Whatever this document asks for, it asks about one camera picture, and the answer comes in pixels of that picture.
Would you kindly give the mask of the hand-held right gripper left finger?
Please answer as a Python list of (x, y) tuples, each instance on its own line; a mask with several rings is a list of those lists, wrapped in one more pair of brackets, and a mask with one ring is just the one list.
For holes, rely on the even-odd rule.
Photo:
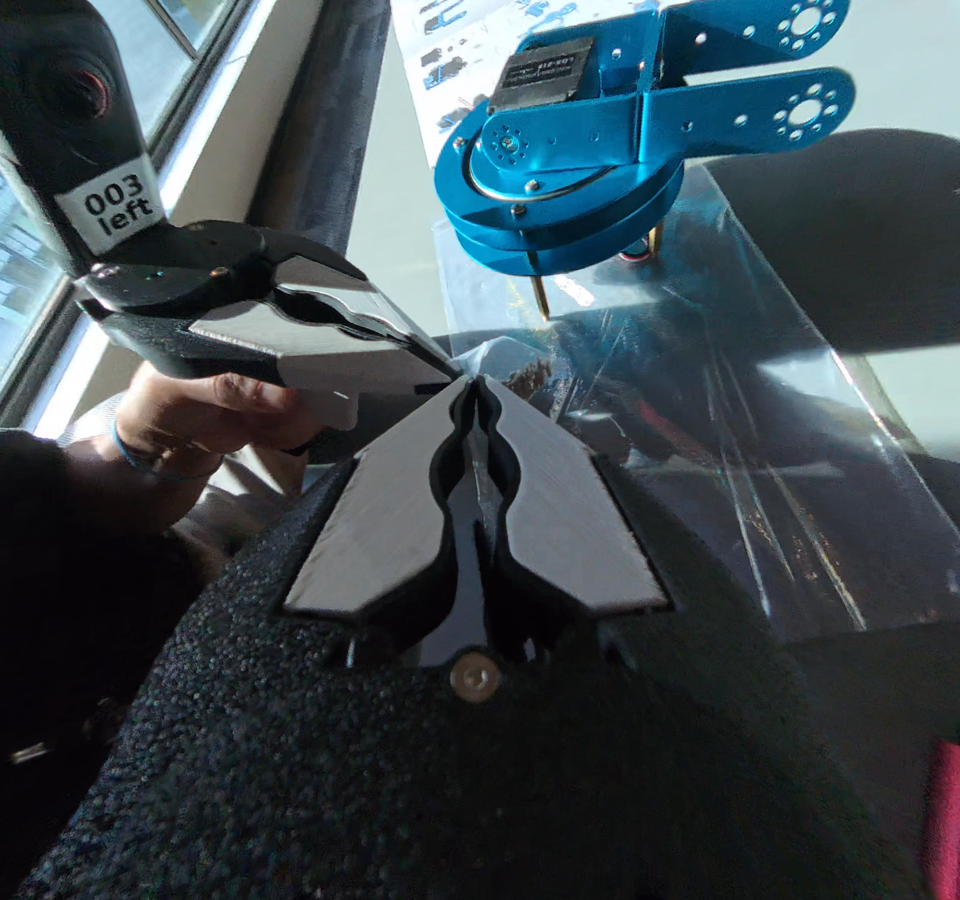
[(374, 631), (396, 650), (438, 628), (457, 590), (450, 496), (473, 420), (474, 383), (461, 377), (360, 451), (286, 613)]

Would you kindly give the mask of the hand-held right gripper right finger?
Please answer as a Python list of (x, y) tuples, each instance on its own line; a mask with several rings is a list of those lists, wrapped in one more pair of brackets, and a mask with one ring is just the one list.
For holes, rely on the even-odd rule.
[(591, 449), (492, 378), (477, 378), (476, 405), (499, 495), (484, 577), (496, 635), (552, 653), (602, 622), (669, 608)]

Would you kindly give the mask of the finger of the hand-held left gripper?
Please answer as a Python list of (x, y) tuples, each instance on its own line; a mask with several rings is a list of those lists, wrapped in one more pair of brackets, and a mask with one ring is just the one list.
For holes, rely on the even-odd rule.
[(358, 339), (390, 342), (450, 377), (462, 370), (446, 351), (373, 283), (294, 255), (273, 271), (273, 303), (282, 314), (342, 328)]
[(459, 370), (411, 339), (354, 325), (293, 319), (262, 302), (211, 310), (189, 325), (210, 341), (271, 357), (282, 382), (301, 390), (409, 392), (448, 385)]

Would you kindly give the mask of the person's left forearm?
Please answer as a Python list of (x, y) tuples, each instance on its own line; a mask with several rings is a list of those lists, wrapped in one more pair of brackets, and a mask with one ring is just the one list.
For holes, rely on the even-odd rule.
[(149, 545), (121, 524), (133, 511), (89, 465), (55, 442), (2, 430), (2, 618), (42, 607), (105, 609), (136, 588)]

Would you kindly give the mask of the grey desk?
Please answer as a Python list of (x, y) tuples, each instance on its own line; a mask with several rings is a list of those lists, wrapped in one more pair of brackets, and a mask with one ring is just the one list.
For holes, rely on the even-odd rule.
[[(958, 514), (958, 0), (852, 0), (814, 63), (857, 85), (849, 125), (793, 157), (719, 167), (720, 186), (870, 405), (904, 430)], [(386, 34), (346, 256), (428, 333), (450, 332), (433, 191), (402, 50)], [(932, 623), (795, 648), (831, 731), (852, 741), (958, 733), (958, 632)]]

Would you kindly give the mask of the person's left hand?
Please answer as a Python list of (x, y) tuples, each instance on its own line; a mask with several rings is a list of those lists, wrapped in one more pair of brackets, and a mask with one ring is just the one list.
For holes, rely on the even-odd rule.
[(296, 390), (237, 374), (171, 378), (147, 362), (114, 418), (130, 457), (156, 474), (185, 479), (210, 476), (224, 456), (248, 446), (302, 448), (323, 429)]

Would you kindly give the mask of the blue wristband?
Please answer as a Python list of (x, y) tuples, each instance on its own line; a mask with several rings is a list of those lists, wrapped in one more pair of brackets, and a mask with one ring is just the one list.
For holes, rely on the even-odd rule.
[(164, 479), (164, 448), (141, 450), (132, 446), (121, 436), (116, 416), (110, 423), (110, 438), (116, 451), (131, 469), (157, 480)]

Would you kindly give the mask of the large clear plastic bag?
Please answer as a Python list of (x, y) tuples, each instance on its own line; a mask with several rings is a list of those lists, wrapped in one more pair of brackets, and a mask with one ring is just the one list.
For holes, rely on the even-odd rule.
[(704, 167), (654, 263), (546, 278), (548, 322), (447, 218), (433, 240), (452, 353), (546, 353), (550, 419), (698, 535), (780, 641), (958, 621), (958, 523)]

